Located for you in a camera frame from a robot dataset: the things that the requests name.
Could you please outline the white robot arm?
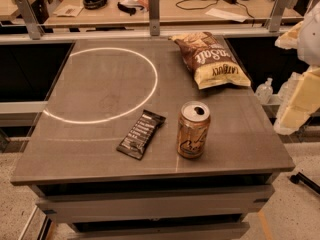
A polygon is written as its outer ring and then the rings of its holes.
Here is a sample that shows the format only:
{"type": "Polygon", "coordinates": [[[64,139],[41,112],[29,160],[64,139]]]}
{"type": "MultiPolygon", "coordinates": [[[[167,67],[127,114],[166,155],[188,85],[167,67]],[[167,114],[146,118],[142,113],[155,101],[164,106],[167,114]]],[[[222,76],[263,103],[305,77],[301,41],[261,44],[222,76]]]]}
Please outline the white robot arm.
{"type": "Polygon", "coordinates": [[[320,2],[305,14],[302,22],[281,35],[275,45],[296,49],[298,59],[308,65],[302,74],[291,74],[276,115],[274,130],[290,135],[320,108],[320,2]]]}

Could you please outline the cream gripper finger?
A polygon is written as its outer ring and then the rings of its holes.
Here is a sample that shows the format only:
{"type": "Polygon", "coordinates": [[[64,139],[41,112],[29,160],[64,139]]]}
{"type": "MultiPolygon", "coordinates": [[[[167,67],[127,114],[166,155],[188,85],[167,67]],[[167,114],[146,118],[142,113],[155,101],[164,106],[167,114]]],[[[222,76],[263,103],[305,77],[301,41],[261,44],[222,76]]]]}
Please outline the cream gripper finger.
{"type": "Polygon", "coordinates": [[[276,115],[274,130],[290,135],[320,108],[320,67],[309,67],[294,84],[290,96],[282,101],[276,115]]]}
{"type": "Polygon", "coordinates": [[[275,41],[275,46],[281,49],[297,49],[298,48],[298,36],[301,30],[303,22],[299,22],[291,27],[286,33],[282,34],[275,41]]]}

